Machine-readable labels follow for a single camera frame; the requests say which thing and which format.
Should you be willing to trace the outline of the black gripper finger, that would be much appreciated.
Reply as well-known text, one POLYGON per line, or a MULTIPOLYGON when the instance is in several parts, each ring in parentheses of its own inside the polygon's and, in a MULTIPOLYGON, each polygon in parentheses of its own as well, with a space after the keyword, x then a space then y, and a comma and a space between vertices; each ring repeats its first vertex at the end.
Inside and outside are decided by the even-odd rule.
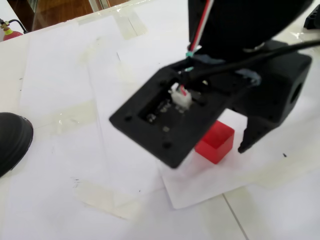
POLYGON ((244 153, 257 143, 272 129, 270 121, 260 117, 250 116, 247 119, 247 126, 243 132, 243 139, 238 148, 239 153, 244 153))

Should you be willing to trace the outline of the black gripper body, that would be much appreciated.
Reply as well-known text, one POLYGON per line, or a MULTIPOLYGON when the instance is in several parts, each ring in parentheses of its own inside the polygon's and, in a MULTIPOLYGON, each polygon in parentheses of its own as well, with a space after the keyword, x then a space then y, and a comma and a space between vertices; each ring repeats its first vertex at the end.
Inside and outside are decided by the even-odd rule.
POLYGON ((279 126, 295 106, 312 64, 310 56, 298 52, 304 47, 270 40, 253 52, 201 49, 194 56, 194 86, 203 80, 208 86, 204 106, 196 110, 197 122, 210 126, 231 109, 279 126))

